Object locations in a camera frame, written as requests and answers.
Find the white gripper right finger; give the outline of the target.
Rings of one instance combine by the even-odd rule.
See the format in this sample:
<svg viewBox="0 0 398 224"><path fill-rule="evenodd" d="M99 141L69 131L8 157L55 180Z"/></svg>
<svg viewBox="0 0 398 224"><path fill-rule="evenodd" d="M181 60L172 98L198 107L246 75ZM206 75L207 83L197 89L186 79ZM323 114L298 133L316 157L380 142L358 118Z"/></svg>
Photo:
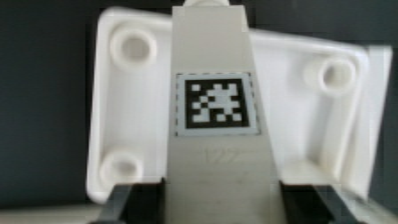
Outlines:
<svg viewBox="0 0 398 224"><path fill-rule="evenodd" d="M287 224L362 224L330 185L280 182Z"/></svg>

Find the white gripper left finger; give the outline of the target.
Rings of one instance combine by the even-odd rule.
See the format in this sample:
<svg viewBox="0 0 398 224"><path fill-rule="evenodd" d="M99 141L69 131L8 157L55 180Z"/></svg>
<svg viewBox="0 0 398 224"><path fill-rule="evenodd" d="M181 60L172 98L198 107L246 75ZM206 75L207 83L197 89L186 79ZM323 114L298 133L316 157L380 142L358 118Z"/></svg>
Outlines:
<svg viewBox="0 0 398 224"><path fill-rule="evenodd" d="M165 179L113 187L99 216L87 224L165 224Z"/></svg>

